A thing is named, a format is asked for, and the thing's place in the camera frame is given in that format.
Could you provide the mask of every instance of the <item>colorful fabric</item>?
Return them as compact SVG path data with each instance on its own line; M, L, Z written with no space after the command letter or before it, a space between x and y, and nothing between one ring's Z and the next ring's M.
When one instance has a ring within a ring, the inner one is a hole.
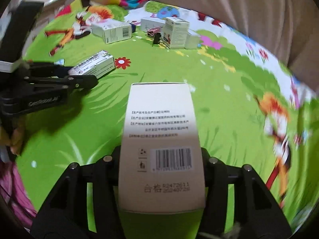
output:
M152 46L138 27L143 17L171 14L190 22L190 28L201 36L197 49ZM106 45L89 28L103 17L135 23L137 31L129 40ZM93 163L121 144L132 83L186 82L201 146L228 165L251 164L292 228L300 225L319 196L319 100L268 50L217 19L149 1L131 10L116 5L72 9L46 26L26 59L72 66L101 50L114 56L115 71L101 78L89 93L75 91L66 105L28 116L28 142L18 166L36 209L70 162ZM226 228L233 221L233 190L230 186ZM88 215L94 229L92 205ZM178 215L120 212L127 238L194 238L201 215L202 211Z
M93 3L101 5L118 5L125 9L135 9L149 0L75 0L70 5L64 7L56 17L70 13L72 10L78 10Z
M37 212L24 189L15 163L0 161L0 186L0 194L9 208L21 224L26 229L30 229Z

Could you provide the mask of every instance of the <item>cartoon print fabric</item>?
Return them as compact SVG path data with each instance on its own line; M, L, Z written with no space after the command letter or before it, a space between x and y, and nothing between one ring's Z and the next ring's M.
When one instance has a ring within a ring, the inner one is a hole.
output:
M264 47L218 19L147 0L134 9L85 1L74 1L70 10L49 23L26 59L72 66L106 50L114 56L116 69L90 93L76 91L66 105L28 116L29 139L18 167L36 209L70 162L93 163L120 145L132 83L186 82L201 146L228 165L251 164L296 229L319 197L315 93ZM139 29L141 18L167 16L190 22L201 36L197 49L152 46ZM100 18L133 23L137 31L129 40L106 45L90 31L90 22ZM47 180L39 186L34 177L42 176ZM226 229L233 221L233 192L230 186ZM88 197L92 198L90 188ZM194 238L201 214L144 217L120 212L120 217L127 238ZM94 230L92 204L88 216Z

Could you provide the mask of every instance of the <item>barcode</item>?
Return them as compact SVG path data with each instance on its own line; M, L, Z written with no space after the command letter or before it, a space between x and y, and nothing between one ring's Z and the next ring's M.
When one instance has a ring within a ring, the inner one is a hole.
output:
M183 171L192 169L190 148L154 149L155 168L153 171Z
M129 28L123 28L123 37L128 37L129 36Z

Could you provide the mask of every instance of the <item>small white box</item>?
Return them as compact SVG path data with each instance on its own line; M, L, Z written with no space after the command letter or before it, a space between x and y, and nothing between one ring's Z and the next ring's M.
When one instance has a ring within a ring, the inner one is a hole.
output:
M152 28L162 28L165 21L159 18L145 17L141 19L141 31L147 32Z
M101 50L68 71L69 75L95 75L97 79L115 69L114 58Z
M189 22L176 17L167 17L162 28L164 44L168 48L184 48Z
M132 26L129 23L113 19L105 19L92 23L92 33L103 38L106 44L116 41L130 39L132 37Z
M200 35L195 31L189 29L187 33L185 49L197 49L200 42Z
M188 84L132 84L119 170L119 206L172 214L205 207L205 179Z

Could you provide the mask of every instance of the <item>beige fabric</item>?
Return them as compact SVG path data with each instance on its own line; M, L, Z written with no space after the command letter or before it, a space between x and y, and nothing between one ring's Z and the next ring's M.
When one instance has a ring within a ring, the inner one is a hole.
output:
M319 91L319 9L313 0L155 0L200 11L254 39Z

